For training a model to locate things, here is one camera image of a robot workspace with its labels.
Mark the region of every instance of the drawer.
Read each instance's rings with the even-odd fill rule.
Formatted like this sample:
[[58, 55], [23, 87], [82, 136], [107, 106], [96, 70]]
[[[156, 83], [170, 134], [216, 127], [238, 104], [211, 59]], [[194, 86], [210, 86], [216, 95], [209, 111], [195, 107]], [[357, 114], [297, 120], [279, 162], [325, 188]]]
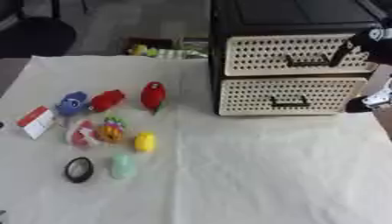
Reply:
[[371, 73], [375, 63], [359, 47], [329, 67], [338, 47], [353, 34], [233, 37], [227, 40], [225, 75]]
[[223, 80], [221, 116], [332, 115], [344, 110], [365, 78], [274, 78]]

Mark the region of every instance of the white cloth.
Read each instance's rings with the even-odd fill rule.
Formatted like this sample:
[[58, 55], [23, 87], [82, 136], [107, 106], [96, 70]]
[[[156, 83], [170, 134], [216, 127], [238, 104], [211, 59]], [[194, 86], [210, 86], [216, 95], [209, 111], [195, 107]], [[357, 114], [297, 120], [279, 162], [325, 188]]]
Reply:
[[[148, 81], [169, 95], [155, 116], [138, 102]], [[208, 82], [204, 60], [33, 58], [0, 100], [0, 210], [17, 224], [392, 222], [392, 147], [373, 115], [218, 117]], [[59, 126], [33, 141], [14, 123], [67, 93], [116, 88], [129, 141], [141, 130], [158, 139], [154, 154], [133, 156], [133, 179], [112, 179], [108, 163], [131, 146], [74, 149]], [[82, 185], [61, 177], [77, 156], [95, 165]]]

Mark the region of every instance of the mint green toy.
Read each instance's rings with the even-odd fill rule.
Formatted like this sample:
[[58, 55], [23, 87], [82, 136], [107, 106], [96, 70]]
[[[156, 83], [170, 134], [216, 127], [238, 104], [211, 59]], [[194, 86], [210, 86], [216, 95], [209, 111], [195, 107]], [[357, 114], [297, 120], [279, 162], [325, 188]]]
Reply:
[[116, 154], [112, 158], [111, 175], [114, 179], [125, 179], [135, 176], [135, 162], [127, 154]]

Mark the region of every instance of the black ring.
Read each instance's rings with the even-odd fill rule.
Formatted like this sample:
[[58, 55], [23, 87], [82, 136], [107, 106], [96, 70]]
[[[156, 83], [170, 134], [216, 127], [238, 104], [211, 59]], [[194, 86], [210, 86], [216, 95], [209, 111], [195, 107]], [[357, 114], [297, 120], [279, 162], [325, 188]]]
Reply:
[[[73, 176], [70, 173], [71, 166], [76, 164], [76, 163], [85, 164], [84, 165], [85, 166], [84, 167], [85, 171], [81, 175], [79, 175], [79, 176]], [[71, 181], [72, 183], [75, 183], [75, 184], [86, 182], [88, 179], [91, 178], [91, 176], [93, 176], [93, 173], [94, 173], [93, 163], [87, 157], [77, 157], [77, 158], [74, 158], [73, 160], [69, 161], [69, 163], [66, 165], [66, 168], [64, 170], [64, 175], [66, 176], [66, 178], [69, 181]]]

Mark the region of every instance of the floor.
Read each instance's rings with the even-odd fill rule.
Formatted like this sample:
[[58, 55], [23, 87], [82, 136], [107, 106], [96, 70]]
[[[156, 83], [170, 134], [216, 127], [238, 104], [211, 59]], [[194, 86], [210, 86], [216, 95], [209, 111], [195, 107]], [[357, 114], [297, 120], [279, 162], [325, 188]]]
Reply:
[[[48, 15], [48, 0], [25, 0], [29, 15]], [[116, 55], [127, 37], [206, 37], [208, 0], [61, 0], [62, 18], [79, 37], [71, 55]]]

